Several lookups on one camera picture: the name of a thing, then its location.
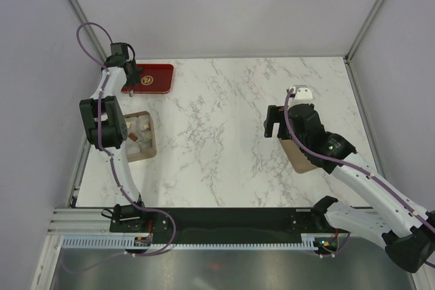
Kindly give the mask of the gold box lid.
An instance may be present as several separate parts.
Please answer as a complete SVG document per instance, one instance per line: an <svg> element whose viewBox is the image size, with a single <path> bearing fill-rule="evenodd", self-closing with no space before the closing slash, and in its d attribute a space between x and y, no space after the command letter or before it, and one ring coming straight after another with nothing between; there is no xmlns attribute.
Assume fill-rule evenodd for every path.
<svg viewBox="0 0 435 290"><path fill-rule="evenodd" d="M279 139L279 142L290 161L293 170L298 174L305 174L312 170L316 170L317 167L312 164L308 158L301 152L298 146L293 140Z"/></svg>

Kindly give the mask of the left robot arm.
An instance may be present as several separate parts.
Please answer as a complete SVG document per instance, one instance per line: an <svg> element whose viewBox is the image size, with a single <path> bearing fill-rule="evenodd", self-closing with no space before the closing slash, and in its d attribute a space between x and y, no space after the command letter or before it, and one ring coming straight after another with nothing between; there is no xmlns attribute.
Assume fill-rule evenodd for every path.
<svg viewBox="0 0 435 290"><path fill-rule="evenodd" d="M101 69L101 80L92 96L80 101L79 108L88 142L104 157L115 192L115 205L111 218L125 219L134 232L146 229L149 217L143 207L128 166L126 140L128 128L116 95L139 71L134 58L129 56L133 47L117 42L110 45L111 55Z"/></svg>

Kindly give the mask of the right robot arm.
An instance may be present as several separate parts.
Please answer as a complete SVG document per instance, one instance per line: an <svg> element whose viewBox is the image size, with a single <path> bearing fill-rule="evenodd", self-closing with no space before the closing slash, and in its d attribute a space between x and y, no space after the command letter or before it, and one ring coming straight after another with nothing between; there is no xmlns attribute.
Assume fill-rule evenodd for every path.
<svg viewBox="0 0 435 290"><path fill-rule="evenodd" d="M400 193L372 169L356 148L337 133L327 132L312 103L292 107L270 105L264 136L277 138L299 174L322 169L348 185L376 211L378 217L324 196L311 209L311 224L319 232L330 228L364 238L387 253L400 268L415 273L434 267L434 213Z"/></svg>

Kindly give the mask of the red chocolate tray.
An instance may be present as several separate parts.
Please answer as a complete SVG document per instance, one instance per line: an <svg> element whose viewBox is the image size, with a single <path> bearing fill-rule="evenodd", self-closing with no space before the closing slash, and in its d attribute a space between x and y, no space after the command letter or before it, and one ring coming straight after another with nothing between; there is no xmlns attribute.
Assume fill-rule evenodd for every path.
<svg viewBox="0 0 435 290"><path fill-rule="evenodd" d="M134 94L167 94L171 91L175 68L171 64L138 64L139 83L134 86L124 86L122 93L130 90Z"/></svg>

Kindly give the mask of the brown square chocolate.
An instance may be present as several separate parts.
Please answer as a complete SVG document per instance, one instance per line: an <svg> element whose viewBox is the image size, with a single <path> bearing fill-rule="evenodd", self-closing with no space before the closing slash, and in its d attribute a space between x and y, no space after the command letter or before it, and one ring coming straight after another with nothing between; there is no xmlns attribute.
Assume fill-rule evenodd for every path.
<svg viewBox="0 0 435 290"><path fill-rule="evenodd" d="M132 141L134 141L134 142L136 142L136 141L138 140L138 137L137 137L135 134L133 134L133 133L130 133L130 134L128 135L128 137L129 137Z"/></svg>

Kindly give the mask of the gold chocolate box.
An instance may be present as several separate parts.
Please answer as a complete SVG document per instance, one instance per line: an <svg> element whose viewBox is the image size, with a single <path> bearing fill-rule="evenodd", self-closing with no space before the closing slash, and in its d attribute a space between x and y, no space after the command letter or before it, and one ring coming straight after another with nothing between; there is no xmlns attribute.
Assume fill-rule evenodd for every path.
<svg viewBox="0 0 435 290"><path fill-rule="evenodd" d="M148 111L126 114L126 122L131 122L131 127L127 128L126 154L129 163L138 162L153 158L157 154L156 135L154 122ZM150 125L149 130L144 130L145 124ZM138 137L136 142L132 141L128 135L135 134Z"/></svg>

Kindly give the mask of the right aluminium frame post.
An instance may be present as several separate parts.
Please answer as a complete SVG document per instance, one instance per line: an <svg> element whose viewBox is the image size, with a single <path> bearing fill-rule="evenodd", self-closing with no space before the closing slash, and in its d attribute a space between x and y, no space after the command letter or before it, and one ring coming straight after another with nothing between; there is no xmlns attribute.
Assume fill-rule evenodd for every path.
<svg viewBox="0 0 435 290"><path fill-rule="evenodd" d="M346 55L344 55L343 60L346 65L349 65L352 58L355 56L357 50L359 49L361 43L363 42L367 32L381 11L383 5L387 0L375 0L373 5L371 6L366 18L363 21L362 26L360 27L355 39L353 40L349 50Z"/></svg>

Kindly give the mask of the aluminium frame post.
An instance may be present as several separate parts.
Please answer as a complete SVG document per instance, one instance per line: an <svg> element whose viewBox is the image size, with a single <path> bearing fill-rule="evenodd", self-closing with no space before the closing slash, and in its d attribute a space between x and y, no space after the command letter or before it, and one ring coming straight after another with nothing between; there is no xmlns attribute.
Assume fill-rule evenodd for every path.
<svg viewBox="0 0 435 290"><path fill-rule="evenodd" d="M375 0L373 5L371 6L366 18L363 21L362 26L360 27L355 39L353 40L349 50L346 55L344 55L343 60L346 65L349 65L352 58L355 56L357 50L359 49L361 43L363 42L367 32L381 11L383 5L387 0Z"/></svg>
<svg viewBox="0 0 435 290"><path fill-rule="evenodd" d="M78 22L80 24L88 21L88 18L86 17L86 14L78 0L67 0L67 3L69 4L69 7L72 9L75 17L78 19ZM94 29L91 26L86 26L84 27L84 30L86 36L89 38L93 46L93 50L97 53L98 58L101 60L105 59L106 51L103 49L103 46L101 45L101 42L97 37Z"/></svg>

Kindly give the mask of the left aluminium frame post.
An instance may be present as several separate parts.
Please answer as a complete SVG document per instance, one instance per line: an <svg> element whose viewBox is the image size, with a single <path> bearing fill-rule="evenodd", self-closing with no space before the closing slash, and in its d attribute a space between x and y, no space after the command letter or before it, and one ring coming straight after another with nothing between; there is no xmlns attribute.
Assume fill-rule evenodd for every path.
<svg viewBox="0 0 435 290"><path fill-rule="evenodd" d="M78 22L80 24L88 21L88 18L86 17L86 14L78 0L67 0L67 3L69 4L69 7L72 9L75 17L78 19ZM101 60L105 59L106 51L103 49L103 46L101 45L101 42L97 37L94 29L91 26L86 26L84 27L84 30L86 36L89 38L93 46L93 50L97 53L98 58Z"/></svg>

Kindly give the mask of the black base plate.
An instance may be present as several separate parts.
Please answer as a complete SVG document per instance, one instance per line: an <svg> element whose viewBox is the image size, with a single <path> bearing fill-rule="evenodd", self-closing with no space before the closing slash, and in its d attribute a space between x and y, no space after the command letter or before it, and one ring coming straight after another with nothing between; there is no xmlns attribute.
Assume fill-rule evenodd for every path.
<svg viewBox="0 0 435 290"><path fill-rule="evenodd" d="M150 232L160 242L249 242L298 240L302 234L333 233L318 228L310 209L295 208L161 208L140 211L132 219L113 220L112 233Z"/></svg>

